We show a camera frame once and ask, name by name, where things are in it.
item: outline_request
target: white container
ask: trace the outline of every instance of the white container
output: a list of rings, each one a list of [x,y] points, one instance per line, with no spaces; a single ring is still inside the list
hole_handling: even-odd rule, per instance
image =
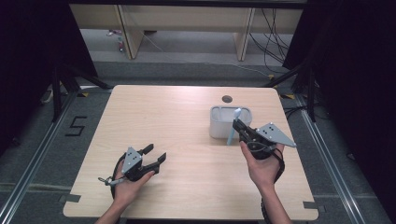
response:
[[[233,128],[233,112],[235,109],[241,108],[241,119],[247,126],[252,120],[251,112],[248,108],[242,106],[222,106],[215,105],[210,108],[210,129],[209,134],[213,138],[228,138]],[[239,133],[234,132],[233,138],[239,138]]]

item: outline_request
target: gray floor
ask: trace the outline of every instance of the gray floor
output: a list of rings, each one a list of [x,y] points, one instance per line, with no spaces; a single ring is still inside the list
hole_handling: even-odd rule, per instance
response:
[[[100,78],[110,84],[258,86],[261,82],[268,82],[268,76],[280,76],[281,72],[286,71],[279,67],[280,62],[269,56],[264,57],[262,51],[251,40],[246,59],[238,62],[231,34],[163,31],[147,34],[150,41],[147,39],[143,41],[137,58],[131,61],[124,52],[120,52],[118,35],[107,36],[107,31],[95,30],[81,32]],[[254,37],[265,46],[266,39],[263,35],[255,34]],[[282,39],[288,43],[291,36],[285,35]],[[272,52],[277,51],[277,46],[274,44],[268,48]],[[134,70],[140,71],[140,74],[128,72]],[[193,71],[201,71],[202,74],[194,74]],[[185,73],[190,73],[189,78],[185,78]],[[178,80],[182,76],[185,82]],[[292,80],[288,80],[280,84],[277,87],[279,93],[290,93],[291,82]],[[81,85],[90,85],[90,83],[81,81]],[[67,195],[74,183],[109,95],[109,92],[98,91],[91,92],[88,97],[74,99],[35,173],[30,188],[13,214],[11,223],[93,223],[95,221],[95,218],[65,217],[64,203],[61,199],[62,196]],[[298,104],[292,99],[281,99],[281,103],[285,108],[295,107]],[[323,107],[316,107],[315,112],[318,129],[365,222],[390,223],[359,167],[346,156],[347,146],[326,110]],[[69,128],[76,116],[87,117],[78,120],[78,125],[85,126],[84,132],[79,137],[65,137],[68,133],[76,131]],[[20,136],[21,145],[10,147],[0,158],[1,203],[6,201],[13,186],[20,180],[30,159],[39,148],[41,140],[45,137],[51,119],[52,104],[44,104],[38,108]],[[319,153],[318,145],[313,141],[305,124],[304,114],[298,111],[292,114],[288,121],[293,138],[299,146],[299,154],[319,210],[318,219],[309,223],[354,223],[334,186],[332,176]],[[136,220],[134,223],[150,222]]]

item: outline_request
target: human arm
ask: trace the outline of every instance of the human arm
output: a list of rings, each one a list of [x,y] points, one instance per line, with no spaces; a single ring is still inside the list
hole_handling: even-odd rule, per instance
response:
[[[279,162],[274,156],[270,156],[265,160],[256,160],[248,150],[245,142],[240,142],[242,153],[247,160],[248,173],[251,180],[256,185],[262,196],[268,217],[273,224],[291,223],[289,215],[286,213],[283,204],[279,200],[275,190],[275,178],[279,170]],[[276,148],[283,152],[285,146],[276,144]],[[281,153],[275,150],[277,156],[281,157]]]
[[[123,161],[120,162],[117,168],[116,179],[122,177],[121,168]],[[136,198],[138,191],[146,184],[154,175],[154,171],[143,175],[139,180],[132,182],[125,179],[115,187],[114,201],[108,207],[107,211],[95,222],[95,224],[113,224],[120,218],[120,215],[128,207],[128,205]]]

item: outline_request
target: wooden table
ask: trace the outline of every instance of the wooden table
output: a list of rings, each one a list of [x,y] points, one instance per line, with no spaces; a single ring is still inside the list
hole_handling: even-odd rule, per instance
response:
[[[233,101],[222,102],[229,95]],[[141,189],[123,217],[159,219],[262,219],[261,196],[248,176],[246,160],[237,140],[209,136],[209,110],[213,105],[248,107],[251,127],[273,122],[292,139],[277,93],[273,89],[186,86],[117,86],[81,165],[67,202],[68,217],[99,217],[112,202],[110,188],[98,177],[112,175],[118,158],[129,146],[136,150],[153,143],[143,163],[166,161]],[[296,148],[285,147],[285,173],[276,191],[293,220],[314,220],[313,202]]]

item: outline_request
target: human hand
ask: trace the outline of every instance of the human hand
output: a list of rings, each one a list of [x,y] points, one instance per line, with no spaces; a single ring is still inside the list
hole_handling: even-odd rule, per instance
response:
[[[121,172],[123,163],[124,161],[120,162],[115,179],[123,177]],[[136,198],[142,186],[146,184],[154,174],[154,171],[150,171],[135,182],[125,178],[123,182],[115,186],[114,203],[126,208]]]
[[[279,171],[279,161],[274,157],[270,156],[265,160],[256,160],[253,155],[250,153],[248,146],[245,142],[241,141],[240,143],[242,153],[247,160],[247,168],[248,173],[250,175],[251,180],[257,186],[257,188],[262,191],[263,189],[273,188],[274,182],[276,178],[276,174]],[[279,151],[283,152],[284,145],[276,144],[276,148]],[[275,150],[277,156],[282,158],[280,152]]]

